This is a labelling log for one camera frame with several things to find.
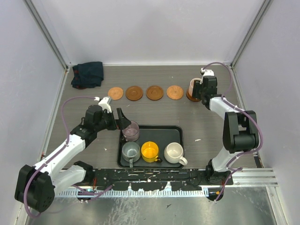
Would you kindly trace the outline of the dark wooden coaster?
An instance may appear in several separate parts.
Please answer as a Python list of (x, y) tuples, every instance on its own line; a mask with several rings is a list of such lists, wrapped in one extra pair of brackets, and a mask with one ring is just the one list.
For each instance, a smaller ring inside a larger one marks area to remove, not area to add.
[(139, 86), (131, 86), (126, 90), (126, 98), (130, 101), (138, 101), (143, 97), (143, 90)]
[(164, 95), (164, 91), (160, 86), (152, 85), (146, 90), (146, 96), (152, 101), (160, 100)]
[(200, 102), (201, 101), (199, 96), (193, 97), (192, 95), (189, 94), (188, 90), (186, 91), (186, 96), (192, 102)]

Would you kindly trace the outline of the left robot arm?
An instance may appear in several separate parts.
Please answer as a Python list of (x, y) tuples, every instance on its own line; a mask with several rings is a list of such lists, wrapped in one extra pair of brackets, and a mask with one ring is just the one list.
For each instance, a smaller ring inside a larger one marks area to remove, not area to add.
[(96, 139), (98, 132), (123, 130), (131, 124), (121, 108), (117, 108), (117, 114), (118, 119), (115, 119), (107, 106), (89, 106), (81, 123), (72, 129), (56, 150), (34, 166), (24, 165), (20, 169), (15, 199), (42, 213), (50, 207), (54, 197), (69, 186), (76, 183), (90, 185), (94, 180), (91, 165), (77, 161), (66, 171), (61, 170)]

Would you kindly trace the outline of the woven rattan coaster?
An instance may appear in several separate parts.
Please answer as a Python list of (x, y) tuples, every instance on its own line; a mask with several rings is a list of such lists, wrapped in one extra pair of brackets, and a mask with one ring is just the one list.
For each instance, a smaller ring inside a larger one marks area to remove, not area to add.
[(184, 90), (178, 85), (172, 85), (167, 88), (167, 96), (173, 100), (179, 100), (183, 97)]

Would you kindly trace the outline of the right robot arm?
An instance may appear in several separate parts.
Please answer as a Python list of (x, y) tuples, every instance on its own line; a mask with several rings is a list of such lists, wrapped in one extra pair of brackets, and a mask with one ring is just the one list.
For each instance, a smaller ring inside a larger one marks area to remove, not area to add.
[(223, 119), (223, 147), (205, 168), (205, 178), (215, 185), (235, 171), (232, 165), (239, 157), (256, 150), (260, 144), (256, 113), (244, 111), (218, 94), (217, 78), (203, 75), (193, 81), (192, 97)]

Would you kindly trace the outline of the purple mug black handle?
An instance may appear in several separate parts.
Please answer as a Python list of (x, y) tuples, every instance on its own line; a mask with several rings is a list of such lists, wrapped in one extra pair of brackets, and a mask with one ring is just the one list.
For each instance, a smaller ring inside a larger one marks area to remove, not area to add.
[(121, 130), (120, 142), (135, 142), (138, 140), (139, 134), (139, 125), (135, 121), (131, 121), (131, 124), (127, 128)]

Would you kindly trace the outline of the pink ceramic mug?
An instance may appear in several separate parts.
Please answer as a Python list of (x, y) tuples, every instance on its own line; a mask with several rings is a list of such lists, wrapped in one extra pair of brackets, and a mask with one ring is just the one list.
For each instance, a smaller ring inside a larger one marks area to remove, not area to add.
[(189, 88), (188, 88), (188, 94), (189, 94), (190, 96), (192, 96), (192, 94), (193, 94), (194, 81), (200, 81), (200, 83), (202, 83), (202, 78), (193, 78), (193, 79), (190, 81)]

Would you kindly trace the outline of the light orange coaster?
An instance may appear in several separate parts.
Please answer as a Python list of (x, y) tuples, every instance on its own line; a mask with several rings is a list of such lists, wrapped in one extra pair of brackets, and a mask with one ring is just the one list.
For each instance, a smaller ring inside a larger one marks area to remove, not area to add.
[(112, 99), (112, 100), (119, 100), (122, 98), (123, 96), (123, 89), (120, 87), (112, 87), (109, 89), (108, 91), (108, 96)]

